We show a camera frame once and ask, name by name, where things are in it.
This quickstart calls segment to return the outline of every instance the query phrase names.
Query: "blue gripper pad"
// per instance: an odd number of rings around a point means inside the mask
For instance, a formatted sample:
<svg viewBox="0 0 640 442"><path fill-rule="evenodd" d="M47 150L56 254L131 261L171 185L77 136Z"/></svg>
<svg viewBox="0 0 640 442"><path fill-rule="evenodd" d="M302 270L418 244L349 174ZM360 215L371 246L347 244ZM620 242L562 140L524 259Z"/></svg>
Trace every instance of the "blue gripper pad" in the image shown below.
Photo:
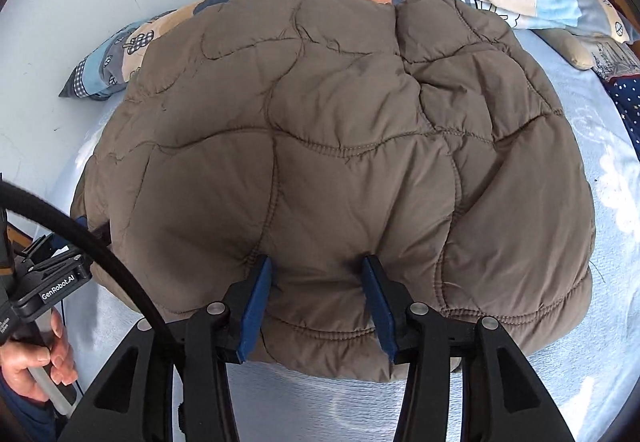
<svg viewBox="0 0 640 442"><path fill-rule="evenodd" d="M362 262L362 288L367 298L367 308L376 327L380 346L389 356L389 360L394 361L398 353L396 324L385 295L382 293L378 278L366 258Z"/></svg>
<svg viewBox="0 0 640 442"><path fill-rule="evenodd" d="M258 340L264 309L267 307L271 288L271 260L264 259L260 274L255 281L249 301L244 308L241 321L240 344L238 345L238 361L245 362Z"/></svg>

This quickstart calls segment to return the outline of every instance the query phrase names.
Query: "brown quilted jacket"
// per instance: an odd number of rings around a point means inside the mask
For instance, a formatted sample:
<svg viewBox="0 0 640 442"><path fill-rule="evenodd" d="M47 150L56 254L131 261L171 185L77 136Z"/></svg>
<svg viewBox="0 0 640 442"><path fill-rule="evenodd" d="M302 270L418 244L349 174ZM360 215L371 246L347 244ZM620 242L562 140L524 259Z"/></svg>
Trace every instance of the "brown quilted jacket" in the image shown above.
<svg viewBox="0 0 640 442"><path fill-rule="evenodd" d="M252 358L402 377L359 262L415 300L491 314L526 353L580 323L594 210L543 70L457 0L231 0L152 42L74 203L168 319L277 265ZM126 300L99 267L95 277Z"/></svg>

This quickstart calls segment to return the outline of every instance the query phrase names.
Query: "silver screw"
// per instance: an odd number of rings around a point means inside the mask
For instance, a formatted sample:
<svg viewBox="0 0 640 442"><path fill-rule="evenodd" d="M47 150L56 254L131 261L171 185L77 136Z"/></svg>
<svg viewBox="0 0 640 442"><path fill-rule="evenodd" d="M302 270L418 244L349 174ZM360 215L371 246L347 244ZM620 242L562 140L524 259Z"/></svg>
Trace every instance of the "silver screw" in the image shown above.
<svg viewBox="0 0 640 442"><path fill-rule="evenodd" d="M415 303L411 304L409 310L417 316L424 316L429 311L429 307L420 301L416 301Z"/></svg>
<svg viewBox="0 0 640 442"><path fill-rule="evenodd" d="M225 311L225 304L220 301L214 301L207 307L207 312L212 316L217 316Z"/></svg>
<svg viewBox="0 0 640 442"><path fill-rule="evenodd" d="M147 330L151 330L151 325L149 324L149 321L146 320L146 318L138 321L138 330L140 330L141 332L146 332Z"/></svg>
<svg viewBox="0 0 640 442"><path fill-rule="evenodd" d="M487 330L495 330L499 324L495 317L485 316L482 318L482 326Z"/></svg>

